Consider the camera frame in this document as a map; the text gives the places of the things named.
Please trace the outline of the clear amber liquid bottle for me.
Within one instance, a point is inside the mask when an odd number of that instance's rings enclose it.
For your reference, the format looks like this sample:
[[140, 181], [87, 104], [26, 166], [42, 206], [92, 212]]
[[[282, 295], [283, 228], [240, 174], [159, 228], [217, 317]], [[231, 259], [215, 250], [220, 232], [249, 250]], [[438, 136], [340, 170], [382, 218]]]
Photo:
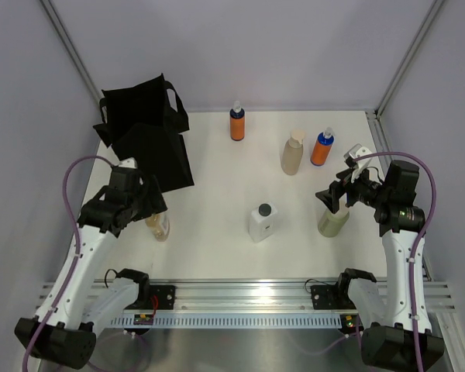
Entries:
[[164, 242], [170, 233], [170, 220], [167, 212], [161, 212], [145, 219], [146, 226], [150, 228], [153, 236], [159, 242]]

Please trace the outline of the pale green round bottle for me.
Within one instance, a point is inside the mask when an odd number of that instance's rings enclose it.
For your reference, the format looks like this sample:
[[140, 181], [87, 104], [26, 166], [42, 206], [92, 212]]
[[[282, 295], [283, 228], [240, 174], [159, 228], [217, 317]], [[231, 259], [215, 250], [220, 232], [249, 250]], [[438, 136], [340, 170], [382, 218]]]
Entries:
[[324, 237], [336, 237], [349, 217], [350, 210], [348, 208], [341, 208], [337, 213], [331, 213], [326, 209], [318, 222], [318, 231]]

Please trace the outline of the beige pump bottle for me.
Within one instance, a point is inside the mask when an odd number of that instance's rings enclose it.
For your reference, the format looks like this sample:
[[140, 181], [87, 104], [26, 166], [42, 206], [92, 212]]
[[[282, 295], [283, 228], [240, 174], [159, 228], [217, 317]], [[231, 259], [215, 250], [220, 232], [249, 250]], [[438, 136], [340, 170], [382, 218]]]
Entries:
[[304, 152], [304, 139], [304, 130], [293, 129], [290, 133], [290, 138], [285, 143], [281, 157], [281, 168], [288, 175], [295, 175], [298, 172]]

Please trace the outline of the orange spray bottle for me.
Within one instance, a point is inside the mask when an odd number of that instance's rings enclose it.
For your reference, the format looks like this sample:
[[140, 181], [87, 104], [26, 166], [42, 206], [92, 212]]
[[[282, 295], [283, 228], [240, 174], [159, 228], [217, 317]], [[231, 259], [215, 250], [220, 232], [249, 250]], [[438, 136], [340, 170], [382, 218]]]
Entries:
[[229, 111], [229, 129], [232, 140], [240, 141], [245, 136], [245, 110], [239, 101], [235, 101]]
[[320, 132], [310, 157], [310, 161], [313, 165], [321, 167], [325, 164], [334, 139], [334, 131], [331, 127], [327, 127], [324, 131]]

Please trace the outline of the white square bottle black cap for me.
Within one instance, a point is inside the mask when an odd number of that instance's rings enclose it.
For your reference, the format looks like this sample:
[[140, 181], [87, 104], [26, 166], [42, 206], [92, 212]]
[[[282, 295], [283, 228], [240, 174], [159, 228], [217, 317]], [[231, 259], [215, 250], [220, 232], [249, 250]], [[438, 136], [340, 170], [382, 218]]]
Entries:
[[269, 237], [275, 230], [277, 209], [271, 203], [258, 205], [251, 213], [248, 231], [252, 241], [258, 243]]

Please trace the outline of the black canvas bag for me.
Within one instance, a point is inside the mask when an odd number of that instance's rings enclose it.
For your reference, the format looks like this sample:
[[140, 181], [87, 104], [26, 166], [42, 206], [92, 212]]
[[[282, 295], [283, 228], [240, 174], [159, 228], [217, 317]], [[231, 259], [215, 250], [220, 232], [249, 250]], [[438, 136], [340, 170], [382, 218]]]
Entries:
[[134, 158], [146, 175], [156, 177], [162, 192], [194, 184], [182, 133], [188, 114], [174, 86], [161, 74], [130, 88], [104, 90], [99, 101], [102, 123], [94, 129], [120, 160]]

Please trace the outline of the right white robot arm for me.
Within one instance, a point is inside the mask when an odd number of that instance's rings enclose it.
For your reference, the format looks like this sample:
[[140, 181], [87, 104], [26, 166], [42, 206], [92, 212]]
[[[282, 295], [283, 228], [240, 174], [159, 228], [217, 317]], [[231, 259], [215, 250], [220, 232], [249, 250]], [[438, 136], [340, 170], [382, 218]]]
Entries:
[[427, 371], [444, 354], [445, 343], [432, 333], [426, 309], [422, 254], [427, 219], [415, 206], [419, 167], [394, 160], [385, 179], [370, 179], [367, 165], [351, 158], [328, 189], [316, 193], [329, 211], [360, 202], [374, 210], [387, 266], [387, 296], [382, 298], [375, 276], [345, 269], [336, 282], [336, 300], [355, 306], [363, 325], [363, 363], [392, 371]]

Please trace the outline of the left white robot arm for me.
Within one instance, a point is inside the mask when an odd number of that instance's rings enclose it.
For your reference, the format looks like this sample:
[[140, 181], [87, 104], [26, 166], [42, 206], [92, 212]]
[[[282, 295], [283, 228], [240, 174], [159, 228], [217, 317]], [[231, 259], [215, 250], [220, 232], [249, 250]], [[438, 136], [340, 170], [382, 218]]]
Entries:
[[91, 305], [86, 300], [95, 276], [121, 233], [131, 222], [151, 215], [150, 190], [156, 181], [138, 169], [133, 158], [111, 168], [107, 185], [74, 220], [74, 237], [64, 265], [43, 304], [31, 318], [20, 318], [15, 336], [30, 357], [80, 370], [91, 358], [97, 338], [127, 308], [157, 303], [149, 276], [122, 269]]

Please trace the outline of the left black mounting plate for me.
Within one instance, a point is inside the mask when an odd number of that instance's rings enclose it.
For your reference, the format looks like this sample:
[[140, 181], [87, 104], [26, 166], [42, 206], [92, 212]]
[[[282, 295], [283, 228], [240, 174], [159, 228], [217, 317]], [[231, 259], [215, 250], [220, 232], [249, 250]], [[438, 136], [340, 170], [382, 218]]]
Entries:
[[147, 285], [136, 300], [137, 309], [173, 310], [176, 287], [173, 285]]

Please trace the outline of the black mounting plate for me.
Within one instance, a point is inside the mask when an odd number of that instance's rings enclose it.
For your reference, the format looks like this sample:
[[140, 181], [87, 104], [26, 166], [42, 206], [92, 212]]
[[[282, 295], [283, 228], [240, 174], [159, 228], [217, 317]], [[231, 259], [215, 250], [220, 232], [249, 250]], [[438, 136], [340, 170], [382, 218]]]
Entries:
[[137, 309], [173, 310], [176, 287], [173, 285], [147, 285], [136, 300]]
[[357, 310], [358, 312], [384, 308], [375, 282], [357, 278], [346, 284], [311, 286], [315, 310]]

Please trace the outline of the right side aluminium rail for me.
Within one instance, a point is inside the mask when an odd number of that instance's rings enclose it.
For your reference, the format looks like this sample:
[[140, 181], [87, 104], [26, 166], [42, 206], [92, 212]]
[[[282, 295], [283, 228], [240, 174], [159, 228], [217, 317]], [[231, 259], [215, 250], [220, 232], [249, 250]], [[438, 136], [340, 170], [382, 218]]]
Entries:
[[410, 229], [417, 233], [425, 225], [426, 220], [425, 212], [414, 205], [415, 188], [419, 181], [419, 166], [410, 163], [407, 160], [408, 157], [405, 157], [405, 160], [394, 159], [395, 151], [392, 151], [377, 114], [366, 110], [365, 116], [376, 151], [379, 153], [377, 158], [384, 164], [384, 170], [387, 171], [383, 180], [384, 187], [387, 189], [384, 192], [386, 196], [381, 197], [382, 202], [387, 205], [387, 211], [384, 213], [385, 217], [378, 217], [377, 221], [384, 223], [385, 232]]

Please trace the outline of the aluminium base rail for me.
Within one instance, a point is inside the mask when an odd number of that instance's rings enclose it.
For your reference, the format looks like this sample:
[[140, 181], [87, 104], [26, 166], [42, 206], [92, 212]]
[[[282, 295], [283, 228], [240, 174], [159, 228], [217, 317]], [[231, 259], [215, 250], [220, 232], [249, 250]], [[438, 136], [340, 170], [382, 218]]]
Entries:
[[[305, 280], [253, 280], [253, 281], [150, 281], [152, 285], [176, 287], [174, 312], [187, 313], [298, 313], [322, 312], [357, 313], [357, 310], [315, 310], [311, 286], [322, 283]], [[428, 312], [455, 312], [450, 290], [445, 282], [424, 283], [425, 307]], [[90, 305], [107, 290], [102, 279], [96, 279], [85, 305]]]

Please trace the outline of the right aluminium frame post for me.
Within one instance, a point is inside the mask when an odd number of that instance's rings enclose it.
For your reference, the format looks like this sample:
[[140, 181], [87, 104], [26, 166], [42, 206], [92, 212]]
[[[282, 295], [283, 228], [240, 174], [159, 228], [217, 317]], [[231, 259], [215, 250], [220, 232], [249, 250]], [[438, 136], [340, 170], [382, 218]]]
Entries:
[[443, 10], [444, 5], [447, 3], [446, 0], [434, 0], [432, 1], [427, 13], [421, 21], [415, 35], [412, 38], [405, 55], [401, 59], [398, 69], [395, 71], [390, 83], [388, 84], [383, 97], [379, 101], [377, 107], [374, 110], [376, 119], [380, 120], [384, 114], [385, 109], [391, 102], [394, 93], [398, 90], [402, 80], [409, 68], [411, 67], [416, 55], [420, 51], [422, 44], [425, 42], [426, 37], [429, 34], [435, 21], [438, 19], [439, 14]]

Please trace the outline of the aluminium frame post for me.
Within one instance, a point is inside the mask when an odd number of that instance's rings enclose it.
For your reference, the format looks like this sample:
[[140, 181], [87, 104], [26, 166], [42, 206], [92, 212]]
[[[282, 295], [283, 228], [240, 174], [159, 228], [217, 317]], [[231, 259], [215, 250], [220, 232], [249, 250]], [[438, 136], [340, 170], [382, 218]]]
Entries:
[[388, 84], [383, 97], [379, 101], [377, 107], [374, 110], [376, 119], [380, 120], [384, 114], [385, 109], [391, 102], [394, 93], [398, 90], [402, 80], [409, 68], [411, 67], [416, 55], [420, 51], [422, 44], [425, 42], [426, 37], [429, 34], [435, 21], [438, 19], [439, 14], [443, 10], [444, 5], [447, 3], [446, 0], [434, 0], [432, 1], [427, 13], [421, 21], [415, 35], [412, 38], [405, 55], [401, 59], [398, 69], [395, 71], [390, 83]]
[[78, 75], [83, 81], [84, 86], [87, 88], [88, 93], [92, 98], [92, 101], [95, 103], [95, 107], [99, 109], [99, 102], [102, 99], [102, 93], [96, 86], [95, 81], [93, 80], [88, 69], [86, 68], [85, 63], [82, 60], [77, 47], [74, 45], [71, 35], [67, 27], [65, 26], [59, 11], [57, 10], [57, 7], [51, 0], [39, 0], [38, 2], [43, 11], [45, 12], [46, 17], [49, 19], [50, 24], [52, 25], [55, 33], [59, 37], [69, 58], [74, 64], [74, 67]]

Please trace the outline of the left aluminium frame post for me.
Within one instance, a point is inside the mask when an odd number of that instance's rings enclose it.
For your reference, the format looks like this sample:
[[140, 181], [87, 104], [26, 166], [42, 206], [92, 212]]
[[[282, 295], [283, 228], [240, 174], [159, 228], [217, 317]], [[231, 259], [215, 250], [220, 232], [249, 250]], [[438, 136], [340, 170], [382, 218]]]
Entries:
[[57, 10], [57, 7], [51, 0], [39, 0], [38, 2], [43, 11], [45, 12], [46, 17], [49, 19], [50, 24], [52, 25], [55, 33], [59, 37], [69, 58], [74, 64], [74, 67], [78, 75], [83, 81], [84, 86], [87, 88], [88, 93], [92, 98], [92, 101], [95, 103], [95, 107], [99, 109], [99, 102], [102, 99], [102, 93], [96, 86], [95, 81], [93, 80], [88, 69], [86, 68], [85, 63], [82, 60], [77, 47], [74, 45], [71, 35], [67, 27], [65, 26], [59, 11]]

